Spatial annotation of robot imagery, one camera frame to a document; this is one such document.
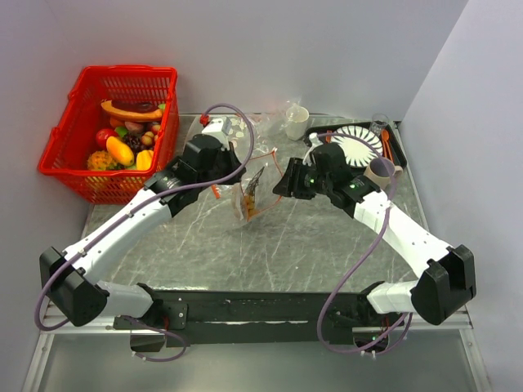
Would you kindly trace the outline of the orange mango toy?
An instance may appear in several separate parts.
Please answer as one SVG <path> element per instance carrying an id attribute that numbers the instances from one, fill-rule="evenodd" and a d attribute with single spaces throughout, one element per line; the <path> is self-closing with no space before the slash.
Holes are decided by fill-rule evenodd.
<path id="1" fill-rule="evenodd" d="M 107 139 L 106 149 L 117 163 L 125 167 L 130 167 L 135 162 L 131 148 L 115 136 L 110 136 Z"/>

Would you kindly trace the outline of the clear zip bag orange zipper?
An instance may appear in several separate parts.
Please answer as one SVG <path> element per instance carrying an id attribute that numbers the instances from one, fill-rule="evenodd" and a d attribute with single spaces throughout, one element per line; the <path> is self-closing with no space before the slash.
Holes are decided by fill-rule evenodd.
<path id="1" fill-rule="evenodd" d="M 246 165 L 246 172 L 242 176 L 241 184 L 243 188 L 254 177 L 254 175 L 264 167 L 265 170 L 260 178 L 259 185 L 256 189 L 256 210 L 257 213 L 249 221 L 252 221 L 256 216 L 274 207 L 281 199 L 281 196 L 272 193 L 275 185 L 283 177 L 283 171 L 277 162 L 277 149 L 273 148 L 269 153 L 251 158 Z M 234 223 L 237 226 L 246 225 L 249 221 L 241 221 L 235 218 Z"/>

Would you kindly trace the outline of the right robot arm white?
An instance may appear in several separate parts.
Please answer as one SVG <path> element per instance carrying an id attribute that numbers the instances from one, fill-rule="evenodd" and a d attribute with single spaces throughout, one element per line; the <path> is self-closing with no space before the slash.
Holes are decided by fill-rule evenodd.
<path id="1" fill-rule="evenodd" d="M 377 184 L 348 166 L 339 145 L 319 145 L 307 159 L 290 158 L 273 192 L 303 200 L 326 196 L 350 218 L 381 234 L 415 273 L 414 281 L 370 288 L 357 306 L 363 323 L 376 325 L 388 313 L 415 313 L 440 325 L 475 297 L 472 252 L 463 245 L 452 247 L 412 220 Z"/>

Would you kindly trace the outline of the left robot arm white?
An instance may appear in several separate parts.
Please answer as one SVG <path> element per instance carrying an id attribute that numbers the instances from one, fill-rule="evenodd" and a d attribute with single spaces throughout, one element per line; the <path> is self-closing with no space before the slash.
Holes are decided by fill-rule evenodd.
<path id="1" fill-rule="evenodd" d="M 245 166 L 222 131 L 193 136 L 182 155 L 154 173 L 131 202 L 97 230 L 64 251 L 49 247 L 40 255 L 40 296 L 48 297 L 75 327 L 102 314 L 132 316 L 142 327 L 156 326 L 163 309 L 152 293 L 138 284 L 108 283 L 105 271 L 144 234 L 195 203 L 205 189 L 240 182 Z"/>

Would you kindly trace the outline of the brown longan bunch toy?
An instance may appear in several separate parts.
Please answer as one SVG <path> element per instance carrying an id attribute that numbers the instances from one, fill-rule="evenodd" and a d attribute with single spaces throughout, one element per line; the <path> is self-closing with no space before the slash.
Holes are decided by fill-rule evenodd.
<path id="1" fill-rule="evenodd" d="M 241 184 L 235 184 L 232 188 L 232 208 L 235 218 L 239 221 L 249 221 L 257 213 L 256 189 L 265 168 L 262 167 L 254 177 L 243 188 Z"/>

